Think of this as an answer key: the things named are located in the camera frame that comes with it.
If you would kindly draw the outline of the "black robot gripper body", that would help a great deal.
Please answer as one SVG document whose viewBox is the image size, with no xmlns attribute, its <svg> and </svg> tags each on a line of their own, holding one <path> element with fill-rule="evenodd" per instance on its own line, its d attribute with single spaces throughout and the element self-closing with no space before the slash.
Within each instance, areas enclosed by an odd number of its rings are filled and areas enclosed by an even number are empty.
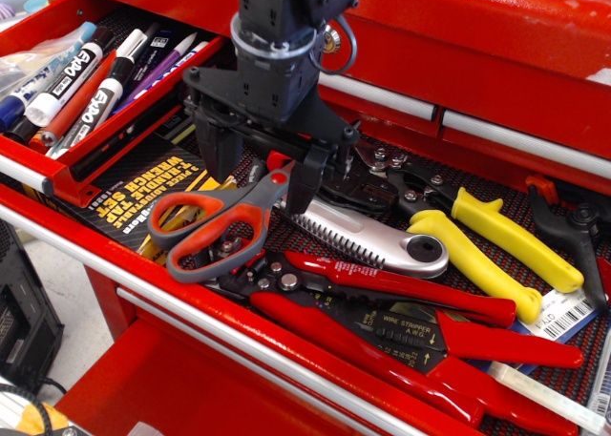
<svg viewBox="0 0 611 436">
<path fill-rule="evenodd" d="M 197 108 L 239 115 L 242 136 L 302 160 L 312 145 L 328 148 L 324 176 L 345 174 L 357 131 L 318 92 L 324 31 L 294 18 L 236 15 L 233 70 L 192 68 L 183 77 Z"/>
</svg>

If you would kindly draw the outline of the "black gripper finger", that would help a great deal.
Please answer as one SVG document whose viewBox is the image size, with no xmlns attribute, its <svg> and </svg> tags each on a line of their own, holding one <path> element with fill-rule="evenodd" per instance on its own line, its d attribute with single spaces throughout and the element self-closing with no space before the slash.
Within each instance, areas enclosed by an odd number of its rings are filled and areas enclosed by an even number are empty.
<svg viewBox="0 0 611 436">
<path fill-rule="evenodd" d="M 322 184 L 328 156 L 328 148 L 312 145 L 304 158 L 295 162 L 286 195 L 289 215 L 300 215 L 309 206 Z"/>
<path fill-rule="evenodd" d="M 242 118 L 197 108 L 193 119 L 206 170 L 215 180 L 226 180 L 242 160 L 242 136 L 233 130 Z"/>
</svg>

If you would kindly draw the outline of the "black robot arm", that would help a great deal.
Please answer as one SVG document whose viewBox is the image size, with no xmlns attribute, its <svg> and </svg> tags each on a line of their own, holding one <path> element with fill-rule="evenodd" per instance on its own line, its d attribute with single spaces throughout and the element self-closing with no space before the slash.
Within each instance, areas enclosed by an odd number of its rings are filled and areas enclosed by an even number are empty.
<svg viewBox="0 0 611 436">
<path fill-rule="evenodd" d="M 358 132 L 319 96 L 325 28 L 358 0 L 240 0 L 231 21 L 235 70 L 192 68 L 184 76 L 200 153 L 216 180 L 230 175 L 248 140 L 296 161 L 285 209 L 301 214 L 323 181 L 345 174 Z"/>
</svg>

